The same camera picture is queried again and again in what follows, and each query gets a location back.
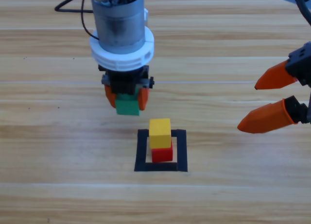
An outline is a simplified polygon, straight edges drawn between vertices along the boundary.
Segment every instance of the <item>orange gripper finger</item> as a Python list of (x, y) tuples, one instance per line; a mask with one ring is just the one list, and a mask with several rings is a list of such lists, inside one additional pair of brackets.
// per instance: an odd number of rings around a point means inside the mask
[(111, 87), (105, 85), (105, 92), (106, 92), (106, 97), (108, 98), (111, 106), (113, 108), (116, 108), (116, 94), (112, 93)]
[(262, 77), (259, 78), (255, 89), (280, 89), (295, 83), (297, 79), (292, 77), (285, 69), (287, 61), (269, 68)]
[(149, 89), (142, 88), (142, 89), (139, 90), (138, 104), (139, 104), (139, 109), (141, 111), (146, 109), (146, 105), (147, 105), (147, 102), (148, 102), (148, 97), (149, 97)]
[(266, 133), (296, 124), (285, 108), (285, 99), (251, 111), (239, 124), (238, 129), (247, 133)]

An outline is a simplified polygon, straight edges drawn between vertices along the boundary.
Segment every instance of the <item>wooden table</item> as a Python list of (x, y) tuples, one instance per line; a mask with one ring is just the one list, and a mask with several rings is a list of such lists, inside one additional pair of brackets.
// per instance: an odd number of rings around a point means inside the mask
[[(237, 129), (259, 106), (308, 101), (300, 84), (254, 89), (310, 39), (294, 4), (146, 0), (155, 86), (132, 117), (109, 105), (80, 15), (55, 12), (61, 1), (0, 0), (1, 224), (311, 223), (310, 125)], [(186, 129), (188, 173), (134, 172), (151, 118)]]

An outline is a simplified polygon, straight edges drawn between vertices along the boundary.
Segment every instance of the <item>yellow block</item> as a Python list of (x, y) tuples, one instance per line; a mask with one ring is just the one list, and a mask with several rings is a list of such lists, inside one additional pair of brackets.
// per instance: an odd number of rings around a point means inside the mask
[(171, 120), (151, 119), (149, 123), (149, 142), (151, 149), (171, 147)]

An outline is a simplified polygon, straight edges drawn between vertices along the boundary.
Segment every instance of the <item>cube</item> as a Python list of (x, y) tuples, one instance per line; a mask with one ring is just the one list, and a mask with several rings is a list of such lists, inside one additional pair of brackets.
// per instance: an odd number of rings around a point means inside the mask
[(171, 120), (151, 119), (149, 124), (149, 142), (151, 149), (168, 149), (171, 147)]
[(134, 95), (128, 94), (117, 94), (115, 105), (118, 115), (127, 115), (127, 116), (139, 116), (140, 109), (138, 103), (138, 89), (136, 89)]
[(152, 149), (152, 162), (168, 162), (173, 161), (173, 143), (171, 141), (171, 147), (167, 149)]

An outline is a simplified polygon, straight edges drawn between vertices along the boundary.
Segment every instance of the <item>metal cylinder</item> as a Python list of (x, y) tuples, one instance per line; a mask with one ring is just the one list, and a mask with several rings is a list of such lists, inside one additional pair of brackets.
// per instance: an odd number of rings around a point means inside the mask
[(144, 0), (107, 6), (92, 0), (100, 46), (111, 53), (128, 54), (145, 42)]

